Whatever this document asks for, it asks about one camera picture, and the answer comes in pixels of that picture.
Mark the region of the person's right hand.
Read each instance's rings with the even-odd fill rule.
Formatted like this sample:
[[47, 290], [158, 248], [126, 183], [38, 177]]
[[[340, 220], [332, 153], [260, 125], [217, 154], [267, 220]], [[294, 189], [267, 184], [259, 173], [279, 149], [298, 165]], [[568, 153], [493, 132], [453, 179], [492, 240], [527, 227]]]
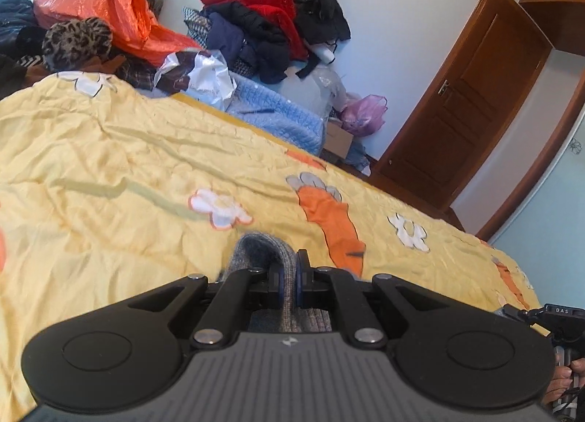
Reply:
[[564, 391], [571, 386], [573, 376], [578, 376], [580, 387], [584, 386], [584, 372], [584, 359], [575, 360], [570, 366], [557, 366], [541, 403], [547, 405], [559, 400]]

